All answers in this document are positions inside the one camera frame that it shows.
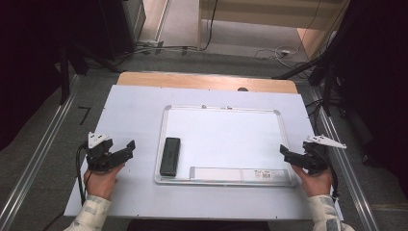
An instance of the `white bracket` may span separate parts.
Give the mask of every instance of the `white bracket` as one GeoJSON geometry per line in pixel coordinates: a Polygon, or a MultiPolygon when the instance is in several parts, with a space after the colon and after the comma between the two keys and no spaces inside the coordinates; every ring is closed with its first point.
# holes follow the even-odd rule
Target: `white bracket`
{"type": "Polygon", "coordinates": [[[307,137],[306,140],[316,142],[316,143],[319,143],[319,144],[323,144],[323,145],[326,145],[326,146],[347,148],[347,146],[345,144],[333,141],[331,139],[326,138],[325,136],[316,136],[316,137],[310,137],[309,136],[309,137],[307,137]]]}
{"type": "Polygon", "coordinates": [[[106,134],[94,134],[89,132],[88,134],[88,148],[93,148],[102,141],[106,141],[108,139],[108,135],[106,134]]]}

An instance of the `forearm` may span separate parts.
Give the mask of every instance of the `forearm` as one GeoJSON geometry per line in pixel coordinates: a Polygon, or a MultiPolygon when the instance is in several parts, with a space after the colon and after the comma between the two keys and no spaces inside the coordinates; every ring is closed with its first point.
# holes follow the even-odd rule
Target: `forearm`
{"type": "Polygon", "coordinates": [[[81,212],[65,231],[101,229],[110,207],[111,201],[88,195],[81,212]]]}
{"type": "Polygon", "coordinates": [[[347,224],[340,221],[339,215],[334,207],[333,199],[329,195],[317,195],[308,198],[312,211],[313,230],[315,231],[352,231],[347,224]]]}

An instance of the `metal bar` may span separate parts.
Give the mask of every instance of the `metal bar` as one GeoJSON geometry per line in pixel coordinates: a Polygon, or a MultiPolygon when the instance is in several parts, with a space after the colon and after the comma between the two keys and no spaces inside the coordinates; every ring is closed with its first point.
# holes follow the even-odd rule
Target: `metal bar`
{"type": "MultiPolygon", "coordinates": [[[[312,96],[314,100],[321,99],[321,95],[318,87],[311,88],[312,96]]],[[[335,126],[333,124],[332,118],[328,117],[324,110],[319,110],[323,126],[327,132],[327,137],[334,140],[340,141],[340,137],[337,134],[335,126]]],[[[356,206],[357,212],[359,213],[360,219],[365,227],[365,230],[369,231],[379,231],[375,217],[371,211],[370,205],[367,202],[366,196],[363,192],[362,187],[358,181],[358,178],[354,172],[353,167],[347,159],[347,155],[344,149],[334,147],[335,156],[339,162],[340,169],[344,175],[344,180],[347,183],[348,189],[350,190],[351,197],[353,198],[354,204],[356,206]]]]}
{"type": "Polygon", "coordinates": [[[30,190],[39,168],[41,167],[48,150],[64,121],[80,83],[80,76],[75,75],[71,82],[72,93],[67,98],[66,103],[58,108],[44,136],[39,142],[33,157],[24,169],[17,184],[15,184],[12,193],[9,195],[6,205],[0,215],[0,230],[7,231],[10,229],[15,215],[17,214],[25,196],[27,195],[28,190],[30,190]]]}

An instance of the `black eraser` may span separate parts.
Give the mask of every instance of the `black eraser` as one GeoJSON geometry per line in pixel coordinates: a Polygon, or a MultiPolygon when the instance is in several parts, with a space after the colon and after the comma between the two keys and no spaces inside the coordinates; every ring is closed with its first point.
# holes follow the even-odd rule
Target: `black eraser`
{"type": "Polygon", "coordinates": [[[163,151],[160,174],[163,176],[176,176],[177,164],[180,153],[180,139],[166,138],[165,149],[163,151]]]}

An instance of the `small whiteboard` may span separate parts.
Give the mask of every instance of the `small whiteboard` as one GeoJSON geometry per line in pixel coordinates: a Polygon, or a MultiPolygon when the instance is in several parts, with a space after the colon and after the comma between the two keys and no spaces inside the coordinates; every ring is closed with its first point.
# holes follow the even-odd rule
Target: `small whiteboard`
{"type": "Polygon", "coordinates": [[[167,106],[159,141],[159,184],[293,186],[294,173],[279,152],[288,146],[280,113],[167,106]],[[177,174],[160,175],[167,137],[181,140],[177,174]]]}

